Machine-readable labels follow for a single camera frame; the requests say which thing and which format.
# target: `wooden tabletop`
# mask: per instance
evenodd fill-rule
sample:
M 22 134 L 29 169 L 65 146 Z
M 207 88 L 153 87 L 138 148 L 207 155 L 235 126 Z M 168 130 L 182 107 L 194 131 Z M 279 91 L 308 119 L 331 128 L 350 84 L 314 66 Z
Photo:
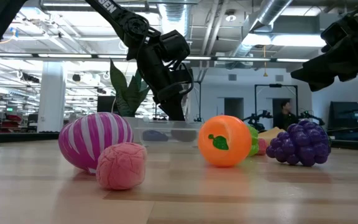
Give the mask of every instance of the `wooden tabletop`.
M 358 151 L 291 167 L 267 157 L 230 169 L 197 148 L 148 148 L 144 183 L 100 189 L 56 141 L 0 144 L 0 224 L 358 223 Z

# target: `plastic orange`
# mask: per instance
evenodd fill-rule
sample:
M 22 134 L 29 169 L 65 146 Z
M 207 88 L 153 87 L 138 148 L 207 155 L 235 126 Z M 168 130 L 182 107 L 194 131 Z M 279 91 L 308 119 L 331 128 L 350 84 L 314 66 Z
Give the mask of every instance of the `plastic orange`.
M 249 154 L 252 137 L 247 126 L 232 116 L 216 116 L 201 127 L 198 149 L 204 158 L 218 167 L 231 167 Z

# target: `man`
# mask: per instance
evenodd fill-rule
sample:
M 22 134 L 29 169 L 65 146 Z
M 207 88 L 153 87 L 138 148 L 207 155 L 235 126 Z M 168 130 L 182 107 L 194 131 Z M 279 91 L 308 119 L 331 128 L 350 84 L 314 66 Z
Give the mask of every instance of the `man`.
M 273 127 L 287 130 L 289 125 L 298 122 L 298 118 L 291 113 L 291 103 L 289 100 L 284 100 L 281 103 L 281 109 L 281 112 L 276 114 L 273 118 Z

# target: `pink knit ball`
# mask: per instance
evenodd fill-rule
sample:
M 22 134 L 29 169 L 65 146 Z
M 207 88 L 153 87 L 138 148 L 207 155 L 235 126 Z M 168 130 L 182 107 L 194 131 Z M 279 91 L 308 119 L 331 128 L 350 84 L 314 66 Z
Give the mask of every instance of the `pink knit ball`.
M 106 148 L 99 157 L 96 178 L 105 189 L 126 190 L 144 180 L 146 148 L 122 143 Z
M 95 113 L 66 125 L 59 134 L 59 148 L 74 166 L 95 174 L 100 153 L 107 147 L 133 142 L 129 123 L 112 113 Z
M 266 155 L 267 143 L 264 139 L 259 139 L 259 151 L 257 153 L 258 156 Z

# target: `potted plant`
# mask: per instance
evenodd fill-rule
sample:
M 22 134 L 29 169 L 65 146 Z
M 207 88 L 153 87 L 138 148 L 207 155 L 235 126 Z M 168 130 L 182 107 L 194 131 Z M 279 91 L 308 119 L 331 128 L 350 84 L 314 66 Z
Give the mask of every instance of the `potted plant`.
M 110 62 L 110 79 L 112 86 L 116 90 L 114 103 L 117 103 L 119 114 L 128 121 L 132 129 L 137 128 L 142 119 L 135 118 L 135 113 L 140 104 L 146 99 L 150 87 L 146 82 L 142 81 L 138 70 L 135 76 L 132 76 L 129 85 L 127 85 L 125 75 L 116 68 L 112 60 Z M 135 130 L 133 131 L 134 142 L 139 142 L 139 134 Z

